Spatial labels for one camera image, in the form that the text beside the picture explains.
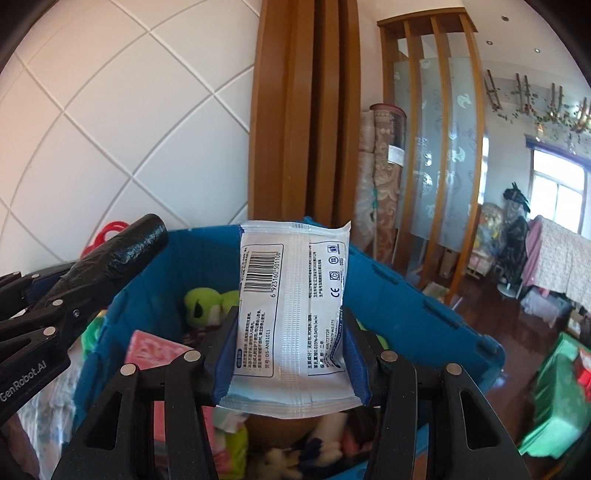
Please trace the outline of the white wet wipes packet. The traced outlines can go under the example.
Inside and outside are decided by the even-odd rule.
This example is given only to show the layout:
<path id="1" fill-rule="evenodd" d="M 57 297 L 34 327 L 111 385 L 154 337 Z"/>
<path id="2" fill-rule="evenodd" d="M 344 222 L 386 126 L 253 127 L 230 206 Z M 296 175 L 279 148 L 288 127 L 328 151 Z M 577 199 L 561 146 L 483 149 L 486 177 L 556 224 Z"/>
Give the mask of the white wet wipes packet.
<path id="1" fill-rule="evenodd" d="M 361 405 L 344 358 L 349 225 L 242 224 L 238 336 L 218 405 L 279 419 Z"/>

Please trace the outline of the green plush hat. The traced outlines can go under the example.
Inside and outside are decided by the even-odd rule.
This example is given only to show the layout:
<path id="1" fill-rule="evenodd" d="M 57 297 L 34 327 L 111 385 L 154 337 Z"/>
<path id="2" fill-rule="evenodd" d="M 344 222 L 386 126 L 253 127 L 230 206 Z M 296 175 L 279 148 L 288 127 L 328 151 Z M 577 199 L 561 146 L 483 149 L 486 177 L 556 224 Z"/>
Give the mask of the green plush hat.
<path id="1" fill-rule="evenodd" d="M 101 310 L 97 316 L 86 327 L 85 331 L 80 336 L 83 357 L 87 358 L 96 347 L 99 339 L 104 321 L 106 318 L 106 311 Z"/>

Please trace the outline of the pink tissue pack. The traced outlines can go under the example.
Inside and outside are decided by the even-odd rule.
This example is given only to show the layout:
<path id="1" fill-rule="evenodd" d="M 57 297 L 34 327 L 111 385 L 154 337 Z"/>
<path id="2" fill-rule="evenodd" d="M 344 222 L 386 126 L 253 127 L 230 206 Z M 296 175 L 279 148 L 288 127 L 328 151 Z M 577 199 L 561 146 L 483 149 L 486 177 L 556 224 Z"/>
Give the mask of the pink tissue pack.
<path id="1" fill-rule="evenodd" d="M 127 347 L 125 364 L 133 363 L 140 370 L 168 365 L 188 347 L 150 333 L 135 330 Z M 164 402 L 154 402 L 153 434 L 156 443 L 165 443 Z"/>

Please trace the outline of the green storage box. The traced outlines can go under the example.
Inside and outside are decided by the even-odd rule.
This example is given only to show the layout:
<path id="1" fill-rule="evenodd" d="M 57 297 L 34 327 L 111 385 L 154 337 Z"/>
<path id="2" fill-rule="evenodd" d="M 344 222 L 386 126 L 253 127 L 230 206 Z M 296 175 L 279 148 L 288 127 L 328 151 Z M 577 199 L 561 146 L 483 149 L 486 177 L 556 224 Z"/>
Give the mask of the green storage box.
<path id="1" fill-rule="evenodd" d="M 578 340 L 561 332 L 537 372 L 534 388 L 534 420 L 520 442 L 521 455 L 561 457 L 590 424 L 590 403 L 575 378 L 579 351 L 589 353 Z"/>

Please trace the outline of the blue felt storage bin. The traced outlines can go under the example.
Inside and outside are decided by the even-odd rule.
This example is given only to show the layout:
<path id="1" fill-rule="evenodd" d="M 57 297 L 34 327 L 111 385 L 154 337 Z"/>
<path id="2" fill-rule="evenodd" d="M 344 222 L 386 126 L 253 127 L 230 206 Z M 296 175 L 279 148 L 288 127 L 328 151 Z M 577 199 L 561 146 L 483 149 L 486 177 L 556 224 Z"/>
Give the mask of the blue felt storage bin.
<path id="1" fill-rule="evenodd" d="M 239 291 L 241 238 L 242 226 L 232 225 L 168 231 L 164 249 L 105 305 L 101 336 L 79 379 L 81 387 L 92 391 L 85 417 L 126 365 L 124 353 L 135 330 L 146 329 L 178 340 L 182 333 L 180 303 L 189 290 L 207 286 Z M 351 246 L 342 303 L 345 308 L 362 330 L 376 335 L 383 348 L 417 367 L 461 365 L 484 396 L 504 365 L 504 350 L 494 339 L 478 334 L 449 307 Z M 429 443 L 427 411 L 422 409 L 420 414 L 416 455 L 427 454 Z M 367 463 L 329 469 L 328 477 L 367 479 L 371 453 Z"/>

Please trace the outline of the small white plush toy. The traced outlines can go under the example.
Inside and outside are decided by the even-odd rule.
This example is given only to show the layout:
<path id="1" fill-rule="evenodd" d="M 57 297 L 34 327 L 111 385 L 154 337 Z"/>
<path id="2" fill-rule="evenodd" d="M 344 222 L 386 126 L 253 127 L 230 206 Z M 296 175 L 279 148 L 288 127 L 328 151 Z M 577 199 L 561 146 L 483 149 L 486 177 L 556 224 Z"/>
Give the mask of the small white plush toy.
<path id="1" fill-rule="evenodd" d="M 297 447 L 270 447 L 256 463 L 256 479 L 303 479 L 305 469 L 325 468 L 341 460 L 348 417 L 346 412 L 319 417 Z"/>

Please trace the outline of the light green frog plush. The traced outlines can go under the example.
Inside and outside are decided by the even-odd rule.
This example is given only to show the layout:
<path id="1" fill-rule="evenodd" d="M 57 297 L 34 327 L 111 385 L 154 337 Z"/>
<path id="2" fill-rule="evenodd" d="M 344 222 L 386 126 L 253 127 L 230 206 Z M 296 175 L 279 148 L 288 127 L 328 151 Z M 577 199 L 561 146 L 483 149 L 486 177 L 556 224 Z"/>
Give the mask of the light green frog plush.
<path id="1" fill-rule="evenodd" d="M 220 294 L 214 289 L 202 287 L 189 290 L 183 299 L 186 321 L 191 327 L 219 326 L 232 307 L 239 305 L 239 291 Z"/>

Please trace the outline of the rolled floral carpet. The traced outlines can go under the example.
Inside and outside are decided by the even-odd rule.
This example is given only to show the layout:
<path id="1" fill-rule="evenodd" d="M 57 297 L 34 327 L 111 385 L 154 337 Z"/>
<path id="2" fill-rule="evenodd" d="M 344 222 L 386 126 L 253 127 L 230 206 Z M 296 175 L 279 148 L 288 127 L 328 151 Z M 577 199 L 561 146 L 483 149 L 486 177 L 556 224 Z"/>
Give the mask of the rolled floral carpet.
<path id="1" fill-rule="evenodd" d="M 397 242 L 406 124 L 404 110 L 387 103 L 361 116 L 353 244 L 388 266 Z"/>

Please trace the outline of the wooden glass partition screen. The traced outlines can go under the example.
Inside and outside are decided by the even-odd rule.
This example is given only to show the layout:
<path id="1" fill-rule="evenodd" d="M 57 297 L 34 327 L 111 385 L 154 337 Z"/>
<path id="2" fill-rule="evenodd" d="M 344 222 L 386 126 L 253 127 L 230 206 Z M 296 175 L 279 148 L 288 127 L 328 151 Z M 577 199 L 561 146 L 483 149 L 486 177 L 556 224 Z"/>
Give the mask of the wooden glass partition screen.
<path id="1" fill-rule="evenodd" d="M 407 115 L 390 266 L 455 306 L 486 184 L 484 79 L 477 28 L 463 6 L 379 21 L 383 103 Z"/>

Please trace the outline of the wooden door frame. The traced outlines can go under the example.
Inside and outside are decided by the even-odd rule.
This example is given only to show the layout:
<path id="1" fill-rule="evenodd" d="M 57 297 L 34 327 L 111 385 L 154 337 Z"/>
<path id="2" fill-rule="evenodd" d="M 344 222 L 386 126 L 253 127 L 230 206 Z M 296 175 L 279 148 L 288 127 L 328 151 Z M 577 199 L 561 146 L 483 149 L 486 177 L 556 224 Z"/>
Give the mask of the wooden door frame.
<path id="1" fill-rule="evenodd" d="M 249 218 L 353 217 L 361 125 L 355 1 L 266 1 L 249 133 Z"/>

